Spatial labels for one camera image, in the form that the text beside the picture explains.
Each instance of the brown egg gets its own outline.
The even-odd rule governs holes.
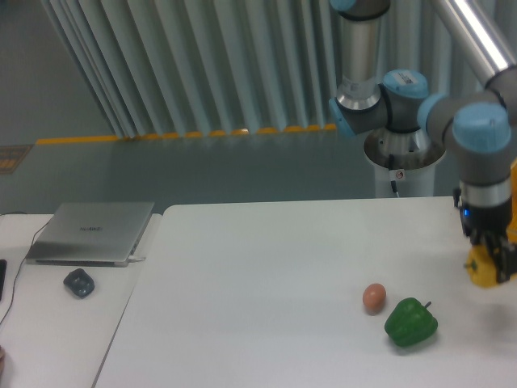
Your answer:
[[[386,289],[379,283],[369,285],[363,293],[363,304],[366,306],[368,313],[377,314],[385,306]]]

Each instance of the black cable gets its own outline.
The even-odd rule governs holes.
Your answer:
[[[41,226],[37,232],[34,233],[34,235],[32,236],[32,241],[31,241],[31,247],[32,245],[34,245],[34,240],[36,239],[36,235],[41,231],[43,230],[43,228],[48,225],[50,221],[47,221],[45,223],[45,225]],[[7,311],[6,313],[4,314],[2,320],[0,321],[0,326],[2,325],[3,321],[7,318],[7,315],[9,314],[9,311],[11,310],[11,307],[13,306],[13,302],[15,301],[15,287],[16,287],[16,281],[18,280],[18,276],[19,276],[19,272],[21,271],[22,269],[22,266],[23,266],[23,263],[25,263],[25,257],[23,258],[22,262],[19,264],[19,267],[18,267],[18,271],[16,272],[16,276],[15,276],[15,281],[13,282],[13,293],[11,295],[11,303],[9,303],[9,307],[7,307]]]
[[[392,154],[390,154],[388,156],[388,171],[389,172],[394,170],[394,168],[393,168],[394,164],[395,164],[395,157]],[[391,179],[389,181],[389,183],[391,184],[391,191],[397,196],[397,198],[400,198],[401,195],[398,193],[397,181],[395,179]]]
[[[9,214],[27,214],[27,213],[25,213],[25,212],[9,212],[9,213],[0,214],[0,217],[8,216]]]

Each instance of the laptop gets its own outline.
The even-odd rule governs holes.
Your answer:
[[[32,264],[128,265],[153,202],[64,203],[34,242]]]

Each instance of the dark mouse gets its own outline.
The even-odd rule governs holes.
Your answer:
[[[80,298],[87,297],[95,288],[94,280],[82,268],[69,273],[63,283]]]

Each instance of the green bell pepper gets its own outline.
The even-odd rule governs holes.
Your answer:
[[[427,310],[430,304],[422,306],[414,297],[398,303],[385,324],[386,333],[397,346],[417,344],[435,333],[438,321]]]

